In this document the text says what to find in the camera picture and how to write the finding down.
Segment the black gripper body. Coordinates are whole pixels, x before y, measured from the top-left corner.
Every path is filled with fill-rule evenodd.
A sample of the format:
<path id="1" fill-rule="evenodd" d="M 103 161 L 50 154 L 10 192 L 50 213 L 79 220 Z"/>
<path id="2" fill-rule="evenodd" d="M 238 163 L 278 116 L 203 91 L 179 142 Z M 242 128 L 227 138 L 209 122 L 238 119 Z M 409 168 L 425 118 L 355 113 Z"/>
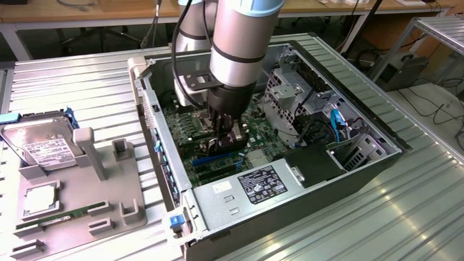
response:
<path id="1" fill-rule="evenodd" d="M 257 83 L 242 87 L 222 85 L 209 90 L 209 110 L 214 119 L 230 116 L 239 120 L 249 109 Z"/>

